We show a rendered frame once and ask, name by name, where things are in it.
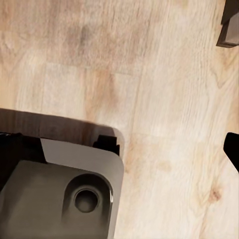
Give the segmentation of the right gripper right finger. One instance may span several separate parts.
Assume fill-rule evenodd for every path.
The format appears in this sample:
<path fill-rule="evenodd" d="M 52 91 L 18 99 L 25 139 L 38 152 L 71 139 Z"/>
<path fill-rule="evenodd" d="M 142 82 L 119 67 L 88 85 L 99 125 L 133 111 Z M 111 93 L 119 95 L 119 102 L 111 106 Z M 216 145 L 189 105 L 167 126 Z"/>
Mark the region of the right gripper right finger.
<path fill-rule="evenodd" d="M 224 142 L 224 152 L 239 172 L 239 134 L 227 133 Z"/>

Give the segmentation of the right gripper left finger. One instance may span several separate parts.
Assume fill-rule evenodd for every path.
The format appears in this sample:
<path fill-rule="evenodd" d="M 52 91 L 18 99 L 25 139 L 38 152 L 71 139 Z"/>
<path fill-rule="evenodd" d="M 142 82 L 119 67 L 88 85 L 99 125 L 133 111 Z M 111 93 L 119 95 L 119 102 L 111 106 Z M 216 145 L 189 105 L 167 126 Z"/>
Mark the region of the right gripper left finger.
<path fill-rule="evenodd" d="M 22 133 L 0 138 L 0 192 L 16 168 L 26 147 Z"/>

